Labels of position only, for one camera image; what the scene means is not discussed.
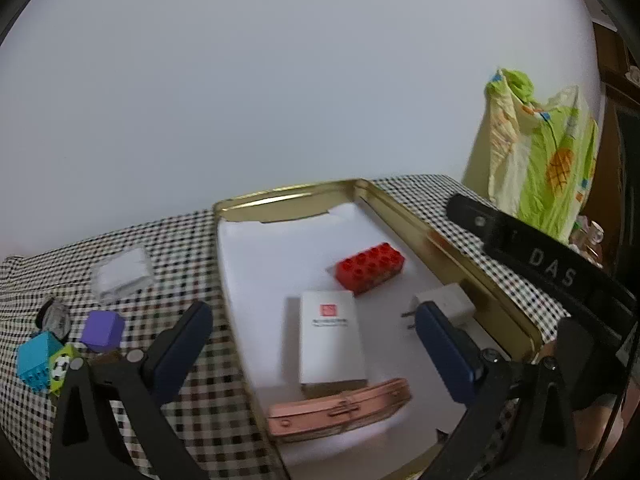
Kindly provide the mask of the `person right hand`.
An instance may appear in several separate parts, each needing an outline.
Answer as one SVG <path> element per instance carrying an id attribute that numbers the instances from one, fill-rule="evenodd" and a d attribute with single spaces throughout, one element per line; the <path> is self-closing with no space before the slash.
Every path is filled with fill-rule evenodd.
<path id="1" fill-rule="evenodd" d="M 581 451 L 594 452 L 605 432 L 608 418 L 613 413 L 613 407 L 605 405 L 603 401 L 593 403 L 589 408 L 574 413 L 574 425 L 576 429 L 577 447 Z M 612 434 L 606 439 L 603 450 L 608 455 L 612 448 L 620 440 L 624 429 L 624 421 L 620 414 L 616 414 Z"/>

